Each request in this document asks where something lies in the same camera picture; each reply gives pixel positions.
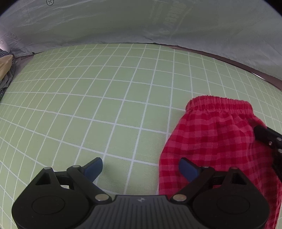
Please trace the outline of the red checkered shorts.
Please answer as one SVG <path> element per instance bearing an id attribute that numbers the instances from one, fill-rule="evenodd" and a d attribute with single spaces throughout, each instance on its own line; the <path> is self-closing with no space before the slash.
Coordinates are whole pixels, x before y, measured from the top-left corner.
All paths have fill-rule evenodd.
<path id="1" fill-rule="evenodd" d="M 272 168 L 271 150 L 255 140 L 254 127 L 263 125 L 249 102 L 199 96 L 167 140 L 159 160 L 159 193 L 171 197 L 187 185 L 178 164 L 185 157 L 197 166 L 217 171 L 238 167 L 270 205 L 266 228 L 275 228 L 281 207 L 281 181 Z"/>

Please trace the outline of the beige garment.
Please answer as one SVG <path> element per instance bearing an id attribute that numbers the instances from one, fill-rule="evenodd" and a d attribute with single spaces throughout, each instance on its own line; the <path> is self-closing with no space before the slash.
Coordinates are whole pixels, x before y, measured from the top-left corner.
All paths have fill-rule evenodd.
<path id="1" fill-rule="evenodd" d="M 6 55 L 0 58 L 0 81 L 11 69 L 13 63 L 13 55 Z"/>

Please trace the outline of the grey printed backdrop cloth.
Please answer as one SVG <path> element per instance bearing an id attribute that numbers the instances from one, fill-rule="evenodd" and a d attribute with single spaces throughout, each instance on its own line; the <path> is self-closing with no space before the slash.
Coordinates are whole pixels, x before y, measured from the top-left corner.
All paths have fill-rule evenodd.
<path id="1" fill-rule="evenodd" d="M 17 56 L 91 43 L 179 47 L 281 88 L 281 1 L 1 1 L 1 46 Z"/>

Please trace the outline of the green grid cutting mat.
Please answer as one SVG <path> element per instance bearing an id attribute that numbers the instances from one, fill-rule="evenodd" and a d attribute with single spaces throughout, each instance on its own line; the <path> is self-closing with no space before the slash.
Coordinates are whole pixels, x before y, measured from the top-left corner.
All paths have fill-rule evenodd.
<path id="1" fill-rule="evenodd" d="M 1 100 L 1 228 L 14 200 L 50 166 L 103 160 L 95 183 L 111 196 L 158 193 L 158 161 L 188 101 L 213 95 L 251 103 L 281 132 L 281 91 L 197 53 L 153 44 L 58 48 L 19 61 Z"/>

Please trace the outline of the dark plaid garment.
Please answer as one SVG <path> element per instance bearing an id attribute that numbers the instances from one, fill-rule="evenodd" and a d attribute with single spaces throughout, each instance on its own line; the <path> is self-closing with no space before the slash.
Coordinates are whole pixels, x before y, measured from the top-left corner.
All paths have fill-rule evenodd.
<path id="1" fill-rule="evenodd" d="M 1 57 L 6 56 L 6 55 L 10 55 L 10 54 L 11 53 L 1 49 L 1 53 L 0 53 Z M 0 81 L 0 83 L 1 83 L 0 84 L 0 98 L 1 98 L 1 100 L 2 100 L 6 90 L 8 89 L 9 85 L 11 84 L 11 81 L 14 78 L 15 71 L 16 71 L 16 61 L 15 61 L 15 58 L 13 56 L 13 63 L 12 63 L 11 69 L 4 76 L 4 78 Z"/>

